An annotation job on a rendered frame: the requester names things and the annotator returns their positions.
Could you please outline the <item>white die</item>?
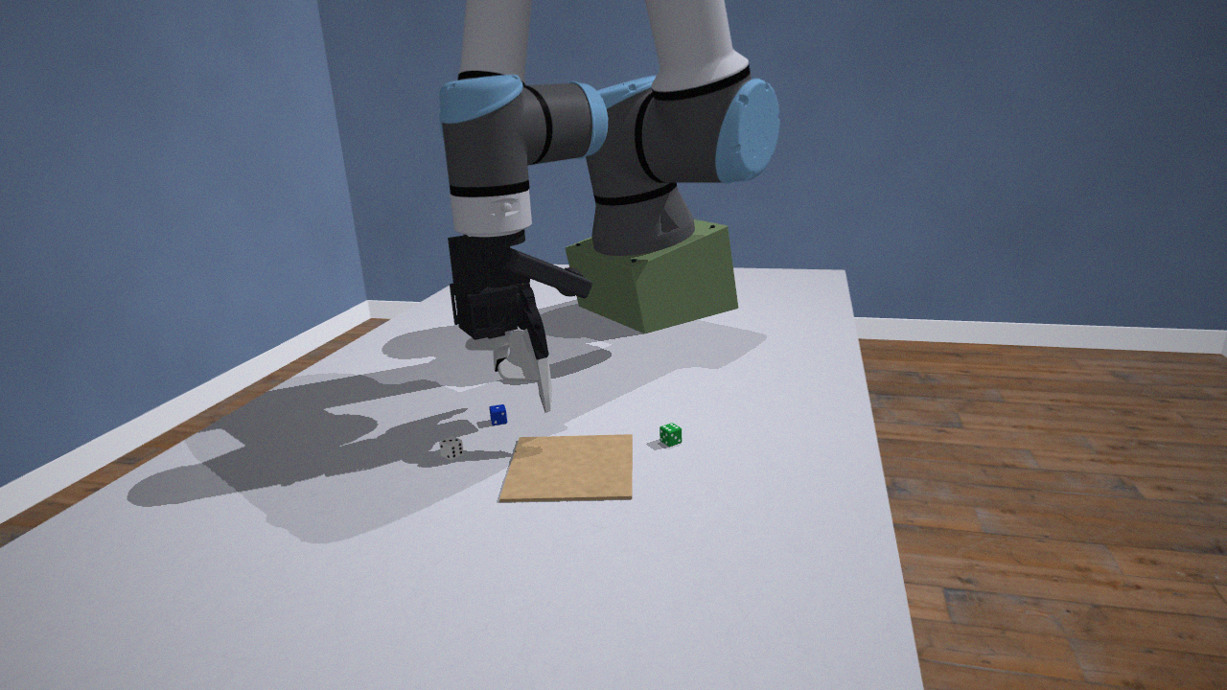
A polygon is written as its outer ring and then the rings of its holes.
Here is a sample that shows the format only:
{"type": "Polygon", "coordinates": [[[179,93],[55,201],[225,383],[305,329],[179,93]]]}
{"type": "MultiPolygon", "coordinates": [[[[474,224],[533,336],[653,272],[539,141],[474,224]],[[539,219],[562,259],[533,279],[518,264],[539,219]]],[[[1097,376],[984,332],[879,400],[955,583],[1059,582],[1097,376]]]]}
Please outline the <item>white die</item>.
{"type": "Polygon", "coordinates": [[[454,460],[456,457],[461,457],[464,454],[461,438],[452,436],[440,441],[439,444],[440,457],[445,457],[449,460],[454,460]]]}

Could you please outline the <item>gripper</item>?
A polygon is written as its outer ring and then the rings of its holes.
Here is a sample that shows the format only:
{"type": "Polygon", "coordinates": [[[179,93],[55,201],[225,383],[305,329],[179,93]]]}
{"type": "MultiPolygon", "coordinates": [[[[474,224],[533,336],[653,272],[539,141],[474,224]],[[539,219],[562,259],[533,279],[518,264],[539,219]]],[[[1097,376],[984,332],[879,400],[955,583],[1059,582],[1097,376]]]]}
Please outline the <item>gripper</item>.
{"type": "Polygon", "coordinates": [[[463,233],[448,241],[454,327],[472,336],[466,349],[494,351],[494,372],[504,381],[537,381],[544,413],[548,413],[552,386],[544,320],[530,279],[507,269],[510,247],[525,242],[524,230],[498,237],[463,233]]]}

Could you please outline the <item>green die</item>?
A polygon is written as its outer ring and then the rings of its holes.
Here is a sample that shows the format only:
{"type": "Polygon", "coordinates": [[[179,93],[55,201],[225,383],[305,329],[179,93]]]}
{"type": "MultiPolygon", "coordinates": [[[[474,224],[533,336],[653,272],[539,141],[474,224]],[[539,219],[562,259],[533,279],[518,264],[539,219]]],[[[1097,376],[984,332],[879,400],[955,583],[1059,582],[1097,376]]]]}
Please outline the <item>green die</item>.
{"type": "Polygon", "coordinates": [[[675,424],[669,424],[660,427],[660,441],[669,447],[679,444],[681,442],[681,428],[675,424]]]}

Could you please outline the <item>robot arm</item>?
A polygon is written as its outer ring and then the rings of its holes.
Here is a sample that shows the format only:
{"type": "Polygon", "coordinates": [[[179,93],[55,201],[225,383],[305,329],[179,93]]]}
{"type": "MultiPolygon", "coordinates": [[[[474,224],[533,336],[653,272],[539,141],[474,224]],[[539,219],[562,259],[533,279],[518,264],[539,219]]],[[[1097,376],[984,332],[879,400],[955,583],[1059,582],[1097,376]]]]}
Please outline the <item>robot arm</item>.
{"type": "Polygon", "coordinates": [[[778,98],[733,52],[724,0],[645,0],[660,71],[601,93],[525,83],[531,2],[466,0],[461,68],[439,93],[456,233],[526,230],[528,166],[587,158],[594,249],[658,252],[694,233],[679,183],[748,182],[771,163],[778,98]]]}

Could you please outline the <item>tan mat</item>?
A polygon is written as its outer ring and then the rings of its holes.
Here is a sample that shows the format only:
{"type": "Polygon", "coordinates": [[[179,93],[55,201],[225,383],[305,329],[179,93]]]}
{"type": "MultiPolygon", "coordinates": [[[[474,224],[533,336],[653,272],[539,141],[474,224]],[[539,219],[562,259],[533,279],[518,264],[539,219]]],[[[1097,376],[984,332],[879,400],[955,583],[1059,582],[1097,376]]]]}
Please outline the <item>tan mat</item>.
{"type": "Polygon", "coordinates": [[[633,435],[519,437],[499,502],[632,498],[633,435]]]}

